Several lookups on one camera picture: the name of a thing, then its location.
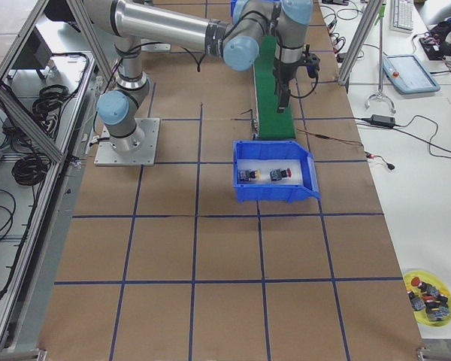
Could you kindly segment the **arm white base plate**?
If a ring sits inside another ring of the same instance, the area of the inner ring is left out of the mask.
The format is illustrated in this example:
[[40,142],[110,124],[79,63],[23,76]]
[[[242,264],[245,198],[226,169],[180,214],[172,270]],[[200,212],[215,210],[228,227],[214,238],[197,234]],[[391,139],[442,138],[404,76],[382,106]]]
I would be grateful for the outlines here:
[[127,138],[115,138],[106,126],[101,136],[108,138],[100,141],[95,155],[97,166],[152,166],[156,160],[156,148],[159,137],[159,118],[136,118],[137,128]]

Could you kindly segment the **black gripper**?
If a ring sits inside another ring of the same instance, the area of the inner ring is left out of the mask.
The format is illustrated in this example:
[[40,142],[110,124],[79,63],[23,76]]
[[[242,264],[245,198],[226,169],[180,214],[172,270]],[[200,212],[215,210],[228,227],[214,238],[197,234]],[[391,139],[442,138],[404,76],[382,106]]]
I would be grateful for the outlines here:
[[305,67],[309,78],[314,79],[312,89],[305,96],[313,93],[319,82],[319,64],[320,58],[309,51],[309,45],[306,48],[288,48],[279,44],[276,45],[273,76],[275,79],[274,94],[277,95],[277,113],[283,113],[283,109],[289,106],[289,98],[292,96],[289,83],[296,77],[297,70],[300,67]]

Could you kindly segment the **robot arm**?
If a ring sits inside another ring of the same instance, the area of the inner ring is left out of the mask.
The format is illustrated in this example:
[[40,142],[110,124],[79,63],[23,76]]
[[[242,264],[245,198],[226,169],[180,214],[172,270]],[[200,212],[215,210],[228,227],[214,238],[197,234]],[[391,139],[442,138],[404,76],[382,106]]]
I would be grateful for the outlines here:
[[246,71],[258,58],[264,38],[274,37],[272,74],[279,113],[289,105],[289,84],[298,68],[319,78],[319,58],[304,46],[313,11],[310,1],[237,1],[231,23],[134,1],[86,1],[84,7],[95,25],[115,36],[117,85],[100,99],[97,110],[118,153],[137,150],[146,136],[134,118],[150,89],[140,61],[143,38],[200,50],[235,71]]

